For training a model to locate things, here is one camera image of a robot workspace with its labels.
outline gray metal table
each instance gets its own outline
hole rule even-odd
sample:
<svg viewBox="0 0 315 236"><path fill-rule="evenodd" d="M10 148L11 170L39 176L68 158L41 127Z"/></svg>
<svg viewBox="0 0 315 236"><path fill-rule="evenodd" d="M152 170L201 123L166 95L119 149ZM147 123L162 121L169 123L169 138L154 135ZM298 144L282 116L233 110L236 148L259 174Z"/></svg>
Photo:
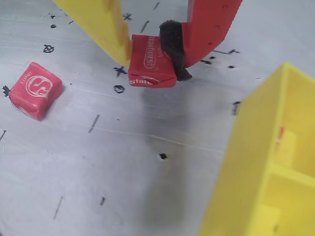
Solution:
<svg viewBox="0 0 315 236"><path fill-rule="evenodd" d="M227 54L212 52L205 58L212 64L189 68L191 81L149 89L117 77L120 65L52 1L0 0L0 88L11 88L32 61L65 86L42 122L0 93L0 133L7 131L1 234L196 235L233 125L232 103L284 61L315 76L313 2L244 0L216 49ZM143 33L158 35L163 21L186 20L186 0L160 0L155 10L153 0L122 3L130 33L149 21ZM54 52L43 53L45 44ZM126 89L117 94L115 85Z"/></svg>

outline black x mark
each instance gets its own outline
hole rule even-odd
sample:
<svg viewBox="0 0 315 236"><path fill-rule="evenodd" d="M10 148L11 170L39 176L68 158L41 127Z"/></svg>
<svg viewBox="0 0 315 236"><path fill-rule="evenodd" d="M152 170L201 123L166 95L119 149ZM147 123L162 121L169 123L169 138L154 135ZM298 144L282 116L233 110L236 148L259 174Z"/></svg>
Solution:
<svg viewBox="0 0 315 236"><path fill-rule="evenodd" d="M123 15L123 17L124 17L124 21L125 20L129 20L129 21L132 21L132 19L130 18L130 16L132 16L132 14L130 14L130 13L126 13L126 15Z"/></svg>
<svg viewBox="0 0 315 236"><path fill-rule="evenodd" d="M122 66L122 67L120 67L120 68L114 67L114 69L117 71L117 76L116 76L116 78L118 78L121 73L127 74L127 72L124 71L124 66Z"/></svg>

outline ink scribble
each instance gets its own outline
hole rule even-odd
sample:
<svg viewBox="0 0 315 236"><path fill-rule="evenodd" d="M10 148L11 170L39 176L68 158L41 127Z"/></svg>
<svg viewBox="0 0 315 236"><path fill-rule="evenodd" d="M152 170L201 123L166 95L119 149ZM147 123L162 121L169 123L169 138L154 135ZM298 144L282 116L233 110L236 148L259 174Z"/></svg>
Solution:
<svg viewBox="0 0 315 236"><path fill-rule="evenodd" d="M130 16L132 16L132 14L130 14L130 13L128 13L128 12L127 12L125 15L123 15L124 21L125 21L125 20L132 21L132 19L130 18Z"/></svg>
<svg viewBox="0 0 315 236"><path fill-rule="evenodd" d="M240 101L233 102L232 115L234 115L234 116L236 116L236 115L237 115L238 108L239 108L240 104L241 104L241 102L240 102Z"/></svg>
<svg viewBox="0 0 315 236"><path fill-rule="evenodd" d="M4 137L5 133L6 133L6 130L3 131L3 134L2 134L1 137L0 137L0 141L1 141L2 138Z"/></svg>
<svg viewBox="0 0 315 236"><path fill-rule="evenodd" d="M222 54L228 54L228 55L231 55L231 54L233 54L233 53L240 53L239 51L236 51L235 49L232 49L232 50L229 51L228 53L221 52L221 51L216 51L216 50L213 50L213 52L222 53Z"/></svg>
<svg viewBox="0 0 315 236"><path fill-rule="evenodd" d="M93 122L93 124L92 124L92 126L91 126L91 128L90 128L90 130L88 131L89 134L90 134L90 133L92 132L92 130L94 129L94 127L95 127L95 125L96 125L96 122L98 121L98 118L99 118L99 114L97 114L97 116L96 116L96 118L95 118L95 120L94 120L94 122Z"/></svg>
<svg viewBox="0 0 315 236"><path fill-rule="evenodd" d="M115 85L115 86L114 86L114 91L115 91L116 93L123 93L123 92L125 91L125 88L124 88L124 86L122 86L122 85Z"/></svg>
<svg viewBox="0 0 315 236"><path fill-rule="evenodd" d="M101 206L104 204L105 200L106 200L105 197L102 197L102 199L100 200L100 205Z"/></svg>
<svg viewBox="0 0 315 236"><path fill-rule="evenodd" d="M53 51L54 51L54 49L55 49L55 47L52 47L51 45L44 45L45 46L45 48L44 48L44 52L45 53L52 53Z"/></svg>
<svg viewBox="0 0 315 236"><path fill-rule="evenodd" d="M125 72L125 70L124 70L124 66L122 66L120 68L114 67L114 70L116 70L116 72L117 72L116 78L118 78L120 76L120 74L127 74L127 72Z"/></svg>
<svg viewBox="0 0 315 236"><path fill-rule="evenodd" d="M159 2L158 2L158 3L156 4L156 6L153 8L153 11L157 9L158 5L159 5Z"/></svg>
<svg viewBox="0 0 315 236"><path fill-rule="evenodd" d="M209 60L201 60L201 62L203 62L203 63L205 63L205 64L208 64L208 65L212 64L212 62L209 61Z"/></svg>
<svg viewBox="0 0 315 236"><path fill-rule="evenodd" d="M2 89L3 89L4 96L8 97L10 89L7 87L7 85L3 86Z"/></svg>
<svg viewBox="0 0 315 236"><path fill-rule="evenodd" d="M147 26L147 24L148 24L149 22L150 22L150 21L147 21L146 23L144 23L144 25L143 25L143 27L142 27L140 33L142 33L142 32L144 31L144 29L146 28L146 26Z"/></svg>

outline yellow container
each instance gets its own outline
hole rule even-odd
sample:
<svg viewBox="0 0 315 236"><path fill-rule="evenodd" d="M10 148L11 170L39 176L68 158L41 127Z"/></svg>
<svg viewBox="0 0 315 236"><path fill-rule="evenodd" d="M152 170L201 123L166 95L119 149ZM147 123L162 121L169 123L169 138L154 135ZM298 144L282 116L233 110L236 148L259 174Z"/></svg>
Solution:
<svg viewBox="0 0 315 236"><path fill-rule="evenodd" d="M242 101L199 236L315 236L314 104L288 63Z"/></svg>
<svg viewBox="0 0 315 236"><path fill-rule="evenodd" d="M54 0L116 62L129 66L132 41L120 0Z"/></svg>

